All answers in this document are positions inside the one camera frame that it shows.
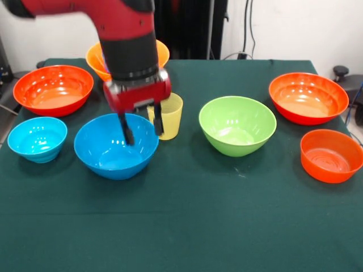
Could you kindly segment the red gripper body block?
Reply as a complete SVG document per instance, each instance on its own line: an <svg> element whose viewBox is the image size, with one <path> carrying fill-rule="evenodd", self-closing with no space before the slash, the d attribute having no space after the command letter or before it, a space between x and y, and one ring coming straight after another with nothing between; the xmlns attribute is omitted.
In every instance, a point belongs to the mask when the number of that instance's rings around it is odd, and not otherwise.
<svg viewBox="0 0 363 272"><path fill-rule="evenodd" d="M171 82L168 72L160 69L153 76L134 82L107 81L103 90L111 110L121 114L160 104L169 98Z"/></svg>

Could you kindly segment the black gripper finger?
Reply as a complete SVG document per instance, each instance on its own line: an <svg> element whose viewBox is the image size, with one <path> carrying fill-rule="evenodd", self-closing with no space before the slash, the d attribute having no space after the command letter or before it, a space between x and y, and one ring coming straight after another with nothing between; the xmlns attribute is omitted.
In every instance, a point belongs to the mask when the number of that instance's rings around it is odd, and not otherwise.
<svg viewBox="0 0 363 272"><path fill-rule="evenodd" d="M154 129L157 136L161 136L164 133L163 121L162 121L162 107L161 103L154 104Z"/></svg>
<svg viewBox="0 0 363 272"><path fill-rule="evenodd" d="M129 146L133 146L134 145L134 136L133 136L131 129L128 126L125 113L118 113L117 115L118 115L118 119L120 121L120 125L122 128L123 134L124 134L125 143Z"/></svg>

